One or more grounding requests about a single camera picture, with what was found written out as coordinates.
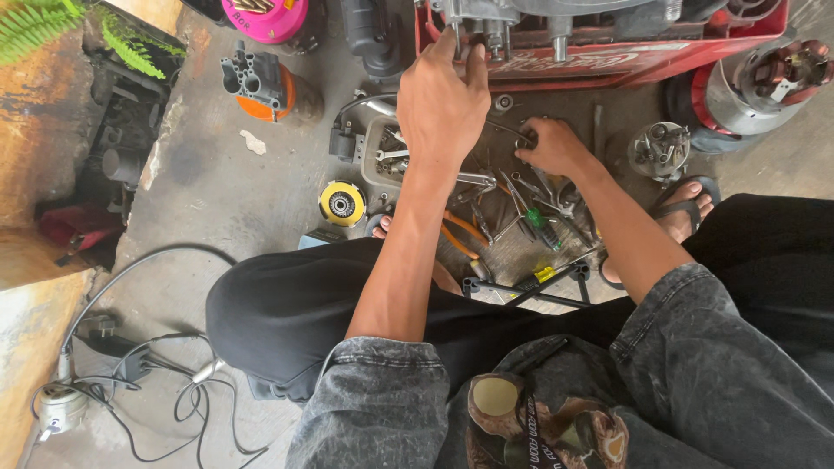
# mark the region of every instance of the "red plastic crate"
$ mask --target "red plastic crate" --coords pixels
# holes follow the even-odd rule
[[[419,55],[437,40],[440,31],[434,24],[438,13],[428,2],[415,13]],[[788,0],[784,0],[768,17],[753,23],[734,23],[719,11],[708,23],[676,23],[652,41],[614,43],[613,28],[575,28],[567,63],[554,63],[546,30],[513,32],[512,59],[489,63],[490,91],[625,88],[656,83],[778,38],[786,30],[787,18]]]

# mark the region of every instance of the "carburetor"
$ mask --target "carburetor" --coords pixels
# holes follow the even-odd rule
[[[547,31],[553,43],[553,60],[568,60],[568,38],[573,32],[573,17],[606,13],[646,3],[662,3],[661,21],[673,23],[681,17],[683,0],[428,0],[431,9],[442,13],[445,24],[455,31],[460,57],[460,26],[471,34],[484,34],[491,61],[511,59],[510,28],[522,15],[547,18]]]

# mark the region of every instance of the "person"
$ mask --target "person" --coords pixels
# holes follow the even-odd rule
[[[541,315],[442,290],[445,203],[490,107],[483,46],[463,78],[454,53],[444,32],[403,74],[384,241],[260,255],[208,296],[217,354],[304,406],[287,467],[833,467],[834,204],[693,181],[666,208],[703,223],[659,224],[531,119],[517,156],[575,182],[628,297]]]

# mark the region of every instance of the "pink container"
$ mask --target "pink container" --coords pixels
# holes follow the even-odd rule
[[[234,9],[232,0],[223,0],[223,8],[232,23],[250,38],[259,43],[278,44],[289,40],[301,29],[309,0],[273,1],[275,7],[265,14],[239,12]]]

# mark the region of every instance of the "green-handled screwdriver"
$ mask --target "green-handled screwdriver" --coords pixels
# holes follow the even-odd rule
[[[527,206],[524,199],[519,194],[519,191],[515,188],[510,178],[507,177],[507,174],[504,172],[503,169],[499,169],[501,175],[504,176],[504,180],[507,181],[507,188],[510,189],[511,197],[513,198],[513,203],[515,204],[515,209],[518,211],[519,215],[524,217],[528,222],[530,222],[530,226],[532,226],[533,231],[535,232],[536,236],[541,240],[548,249],[557,250],[562,246],[562,242],[559,241],[559,235],[556,234],[555,230],[552,226],[550,226],[550,221],[541,215],[541,212],[536,207],[532,209]],[[519,202],[521,202],[521,207],[524,207],[524,212],[522,212],[521,208],[518,204],[515,203],[516,198]]]

